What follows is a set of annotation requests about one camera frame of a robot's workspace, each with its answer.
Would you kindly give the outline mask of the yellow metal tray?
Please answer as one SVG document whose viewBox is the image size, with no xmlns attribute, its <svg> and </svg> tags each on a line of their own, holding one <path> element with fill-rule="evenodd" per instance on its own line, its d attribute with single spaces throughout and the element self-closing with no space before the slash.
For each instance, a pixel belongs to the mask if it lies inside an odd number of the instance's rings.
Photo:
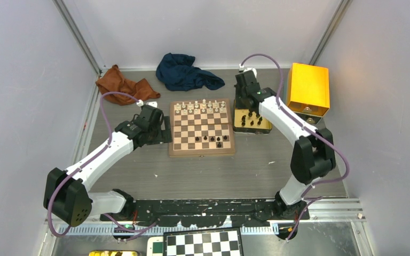
<svg viewBox="0 0 410 256">
<path fill-rule="evenodd" d="M 233 107 L 233 131 L 235 133 L 269 134 L 272 131 L 272 124 L 256 112 L 238 108 L 236 100 L 234 100 Z"/>
</svg>

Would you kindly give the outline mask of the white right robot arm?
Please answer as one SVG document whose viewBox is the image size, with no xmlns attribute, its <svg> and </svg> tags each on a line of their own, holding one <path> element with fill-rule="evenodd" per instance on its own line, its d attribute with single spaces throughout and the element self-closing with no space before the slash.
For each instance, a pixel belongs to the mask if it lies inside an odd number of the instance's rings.
<svg viewBox="0 0 410 256">
<path fill-rule="evenodd" d="M 278 217 L 290 218 L 306 190 L 336 166 L 333 135 L 318 129 L 290 110 L 269 87 L 261 88 L 254 68 L 241 67 L 235 76 L 236 99 L 245 109 L 269 121 L 291 143 L 291 177 L 275 195 L 274 208 Z"/>
</svg>

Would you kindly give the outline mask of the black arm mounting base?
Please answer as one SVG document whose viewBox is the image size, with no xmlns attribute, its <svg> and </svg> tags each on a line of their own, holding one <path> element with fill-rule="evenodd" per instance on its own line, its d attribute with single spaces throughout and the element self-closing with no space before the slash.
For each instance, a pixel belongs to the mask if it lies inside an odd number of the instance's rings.
<svg viewBox="0 0 410 256">
<path fill-rule="evenodd" d="M 159 227 L 221 227 L 226 220 L 232 227 L 267 227 L 271 221 L 296 221 L 305 206 L 305 201 L 284 206 L 276 199 L 263 198 L 134 200 L 111 217 L 144 227 L 152 223 Z"/>
</svg>

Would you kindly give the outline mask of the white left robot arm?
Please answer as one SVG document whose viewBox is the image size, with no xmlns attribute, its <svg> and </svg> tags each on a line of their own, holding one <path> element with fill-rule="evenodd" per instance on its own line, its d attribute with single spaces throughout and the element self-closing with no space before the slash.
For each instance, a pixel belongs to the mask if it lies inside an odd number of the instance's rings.
<svg viewBox="0 0 410 256">
<path fill-rule="evenodd" d="M 90 190 L 121 158 L 145 145 L 170 143 L 170 119 L 157 102 L 139 103 L 140 113 L 119 124 L 109 138 L 78 163 L 48 174 L 43 206 L 72 227 L 88 217 L 109 214 L 128 220 L 136 210 L 133 197 L 120 189 L 106 193 Z"/>
</svg>

